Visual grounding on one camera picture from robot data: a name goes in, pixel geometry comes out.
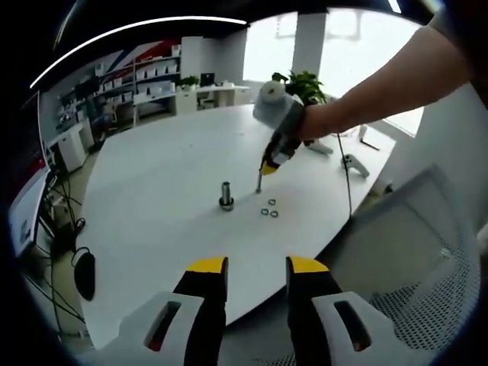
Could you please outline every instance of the ceiling light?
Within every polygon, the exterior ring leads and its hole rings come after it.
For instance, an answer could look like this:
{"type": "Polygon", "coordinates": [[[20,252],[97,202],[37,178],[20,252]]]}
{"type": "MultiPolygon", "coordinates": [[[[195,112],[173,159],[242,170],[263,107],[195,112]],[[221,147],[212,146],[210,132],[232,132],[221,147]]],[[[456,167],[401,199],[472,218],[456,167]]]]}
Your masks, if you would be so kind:
{"type": "Polygon", "coordinates": [[[124,25],[123,27],[119,27],[119,28],[110,30],[108,32],[100,34],[97,37],[93,37],[92,39],[87,40],[86,42],[84,42],[84,43],[80,44],[79,46],[73,48],[71,51],[69,51],[65,55],[61,56],[59,59],[54,61],[54,63],[52,63],[47,69],[42,71],[42,73],[32,82],[32,84],[30,84],[30,88],[34,87],[34,85],[36,85],[39,82],[39,80],[41,80],[50,70],[52,70],[61,61],[63,61],[67,57],[71,56],[73,53],[80,50],[81,48],[88,46],[90,43],[93,43],[97,40],[100,40],[103,37],[110,36],[111,34],[114,34],[114,33],[120,32],[120,31],[125,31],[126,29],[129,29],[129,28],[139,27],[140,25],[146,25],[146,24],[162,23],[164,21],[222,21],[222,22],[226,22],[226,23],[247,24],[246,21],[240,21],[238,19],[188,15],[188,16],[183,16],[183,17],[169,17],[169,18],[151,19],[148,21],[138,21],[137,23],[124,25]]]}
{"type": "Polygon", "coordinates": [[[390,3],[391,10],[395,11],[398,14],[402,14],[402,9],[400,9],[397,0],[388,0],[388,2],[390,3]]]}

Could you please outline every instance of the shelf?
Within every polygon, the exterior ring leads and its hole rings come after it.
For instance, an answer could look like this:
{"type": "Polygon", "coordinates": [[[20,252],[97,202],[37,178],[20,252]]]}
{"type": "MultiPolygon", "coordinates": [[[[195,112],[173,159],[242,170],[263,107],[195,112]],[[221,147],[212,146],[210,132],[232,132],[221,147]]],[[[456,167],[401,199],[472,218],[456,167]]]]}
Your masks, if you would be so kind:
{"type": "Polygon", "coordinates": [[[100,95],[103,95],[103,94],[107,94],[107,93],[110,93],[110,92],[113,92],[113,91],[116,91],[117,89],[120,89],[120,88],[124,88],[126,86],[131,86],[132,85],[132,82],[126,82],[125,84],[122,84],[122,85],[119,85],[119,86],[115,86],[113,87],[112,89],[110,90],[105,90],[105,91],[102,91],[102,92],[99,92],[99,93],[96,93],[95,94],[95,97],[98,97],[100,95]]]}
{"type": "Polygon", "coordinates": [[[147,63],[157,63],[158,61],[166,61],[168,59],[179,59],[180,57],[181,57],[181,55],[180,56],[167,56],[167,57],[161,57],[161,58],[146,59],[144,61],[136,63],[136,66],[137,65],[145,65],[147,63]]]}
{"type": "Polygon", "coordinates": [[[103,79],[105,76],[117,73],[117,72],[123,72],[125,69],[132,69],[132,63],[130,65],[121,67],[120,69],[115,69],[109,72],[106,72],[104,75],[96,76],[97,78],[103,79]]]}
{"type": "Polygon", "coordinates": [[[164,78],[166,76],[173,76],[173,75],[179,75],[180,72],[169,72],[167,74],[161,74],[161,75],[155,75],[155,76],[151,76],[150,78],[145,78],[145,79],[142,79],[142,80],[136,80],[136,82],[147,82],[148,80],[153,80],[153,79],[157,79],[157,78],[164,78]]]}

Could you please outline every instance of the human arm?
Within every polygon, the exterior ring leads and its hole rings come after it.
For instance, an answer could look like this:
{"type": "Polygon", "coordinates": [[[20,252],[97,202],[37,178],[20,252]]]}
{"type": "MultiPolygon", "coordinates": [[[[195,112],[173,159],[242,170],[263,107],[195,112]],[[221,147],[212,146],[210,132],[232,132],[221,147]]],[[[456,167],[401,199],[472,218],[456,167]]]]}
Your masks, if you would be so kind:
{"type": "Polygon", "coordinates": [[[306,109],[297,136],[311,140],[421,107],[473,76],[463,52],[430,25],[417,30],[385,66],[342,98],[306,109]]]}

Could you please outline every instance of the ceiling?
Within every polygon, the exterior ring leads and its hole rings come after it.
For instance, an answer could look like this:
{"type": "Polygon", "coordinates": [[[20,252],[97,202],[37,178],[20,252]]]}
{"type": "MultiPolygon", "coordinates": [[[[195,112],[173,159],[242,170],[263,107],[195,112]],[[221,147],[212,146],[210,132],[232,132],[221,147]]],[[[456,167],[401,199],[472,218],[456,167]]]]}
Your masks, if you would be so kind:
{"type": "MultiPolygon", "coordinates": [[[[420,0],[397,0],[402,16],[427,23],[430,10],[420,0]]],[[[127,24],[148,19],[179,15],[206,15],[235,18],[247,22],[290,11],[319,12],[330,7],[368,8],[394,14],[388,0],[185,0],[184,2],[155,2],[153,0],[49,0],[26,5],[14,5],[20,21],[8,30],[7,64],[13,76],[11,97],[27,97],[29,84],[53,61],[79,44],[127,24]],[[63,27],[61,37],[57,37],[63,27]]],[[[36,87],[45,89],[88,61],[123,48],[163,37],[200,35],[225,37],[245,26],[210,21],[179,21],[158,23],[124,30],[104,37],[68,57],[56,66],[36,87]]]]}

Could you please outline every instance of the metal bolt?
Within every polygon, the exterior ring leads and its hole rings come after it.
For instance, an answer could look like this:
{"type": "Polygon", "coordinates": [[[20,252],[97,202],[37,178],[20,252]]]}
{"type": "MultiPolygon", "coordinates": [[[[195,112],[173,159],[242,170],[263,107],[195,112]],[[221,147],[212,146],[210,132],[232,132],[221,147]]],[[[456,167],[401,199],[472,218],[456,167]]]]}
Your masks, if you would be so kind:
{"type": "Polygon", "coordinates": [[[256,187],[256,193],[261,193],[261,180],[262,180],[262,172],[259,171],[258,186],[256,187]]]}
{"type": "Polygon", "coordinates": [[[222,183],[222,202],[225,205],[230,204],[230,183],[228,181],[222,183]]]}
{"type": "Polygon", "coordinates": [[[230,183],[222,183],[222,197],[219,199],[219,205],[222,210],[231,211],[234,208],[234,199],[230,196],[230,183]]]}

